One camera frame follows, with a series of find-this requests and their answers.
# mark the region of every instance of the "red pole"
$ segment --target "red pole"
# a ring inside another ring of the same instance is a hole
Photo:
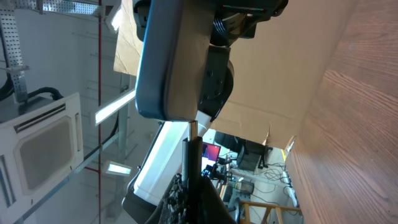
[[[98,106],[101,106],[101,42],[102,42],[102,18],[98,17]],[[101,125],[98,125],[98,145],[101,145]],[[98,224],[101,224],[101,149],[98,155]]]
[[[93,168],[90,168],[90,167],[85,167],[85,169],[88,169],[88,170],[91,170],[91,171],[94,171],[94,172],[97,172],[97,173],[98,173],[98,170],[93,169]]]

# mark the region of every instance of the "ceiling air conditioner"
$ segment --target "ceiling air conditioner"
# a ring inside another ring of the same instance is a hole
[[[81,162],[78,93],[1,123],[0,223],[17,221]]]

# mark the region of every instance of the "cardboard box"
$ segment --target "cardboard box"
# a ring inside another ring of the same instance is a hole
[[[131,1],[123,0],[114,69],[136,75],[142,43]],[[234,89],[212,128],[284,148],[296,135],[348,21],[352,2],[289,1],[279,17],[257,25],[254,39],[232,45]]]

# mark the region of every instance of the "computer monitor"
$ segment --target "computer monitor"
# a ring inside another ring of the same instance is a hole
[[[206,166],[213,166],[217,162],[218,155],[220,154],[221,146],[214,144],[203,143],[203,150],[201,154],[201,169],[205,170]]]

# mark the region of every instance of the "wooden surface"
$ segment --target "wooden surface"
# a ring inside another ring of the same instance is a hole
[[[356,5],[287,168],[306,224],[398,223],[398,1]]]
[[[271,204],[271,203],[251,202],[251,201],[245,201],[245,200],[241,201],[241,205],[244,207],[245,219],[241,219],[240,223],[251,223],[250,222],[250,213],[249,213],[250,206],[266,208],[266,213],[262,218],[261,224],[267,223],[267,218],[270,214],[271,209],[275,209],[279,224],[283,224],[283,219],[282,219],[282,211],[283,210],[295,211],[295,212],[301,211],[300,208],[295,208],[295,207],[286,207],[286,206],[280,206],[280,205]]]

